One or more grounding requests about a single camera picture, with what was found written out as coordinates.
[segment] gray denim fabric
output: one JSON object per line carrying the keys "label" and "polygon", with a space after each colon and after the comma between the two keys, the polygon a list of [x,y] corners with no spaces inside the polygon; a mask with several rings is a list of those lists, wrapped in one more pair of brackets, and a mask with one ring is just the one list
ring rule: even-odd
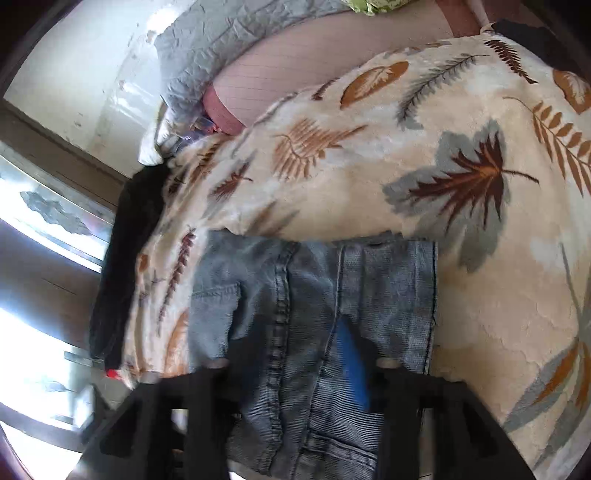
{"label": "gray denim fabric", "polygon": [[390,232],[288,242],[210,232],[194,279],[192,368],[227,356],[249,393],[228,456],[280,479],[371,480],[382,416],[363,411],[333,340],[346,316],[379,353],[427,372],[437,247]]}

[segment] leaf print blanket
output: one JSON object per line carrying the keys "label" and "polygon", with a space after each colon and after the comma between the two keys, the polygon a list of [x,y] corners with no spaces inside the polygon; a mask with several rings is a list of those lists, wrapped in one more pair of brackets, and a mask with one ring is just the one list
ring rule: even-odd
{"label": "leaf print blanket", "polygon": [[464,379],[539,479],[591,437],[591,89],[501,36],[380,54],[171,162],[122,375],[187,371],[208,229],[440,244],[431,373]]}

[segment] black cloth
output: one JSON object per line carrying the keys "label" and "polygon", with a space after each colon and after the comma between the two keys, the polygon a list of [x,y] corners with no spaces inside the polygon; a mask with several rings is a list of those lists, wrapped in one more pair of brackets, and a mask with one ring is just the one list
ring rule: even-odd
{"label": "black cloth", "polygon": [[162,189],[169,174],[166,164],[144,167],[125,184],[119,196],[90,317],[90,354],[103,359],[105,369],[121,366],[125,326],[135,289],[135,260],[164,209]]}
{"label": "black cloth", "polygon": [[492,24],[492,29],[527,48],[552,68],[573,72],[584,78],[579,65],[546,27],[530,27],[510,20],[499,20]]}

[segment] white wall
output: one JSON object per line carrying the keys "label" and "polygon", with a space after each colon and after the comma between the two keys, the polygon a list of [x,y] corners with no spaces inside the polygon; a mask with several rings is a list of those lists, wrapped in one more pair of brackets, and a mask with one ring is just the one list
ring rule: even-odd
{"label": "white wall", "polygon": [[160,105],[155,36],[194,0],[83,0],[37,44],[5,99],[124,175]]}

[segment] green patterned cloth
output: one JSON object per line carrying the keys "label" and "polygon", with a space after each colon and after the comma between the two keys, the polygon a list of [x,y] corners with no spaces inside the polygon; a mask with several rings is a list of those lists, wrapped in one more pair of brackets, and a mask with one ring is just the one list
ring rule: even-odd
{"label": "green patterned cloth", "polygon": [[399,8],[411,0],[342,0],[343,3],[349,5],[355,12],[361,12],[366,15],[375,15],[380,13],[391,12]]}

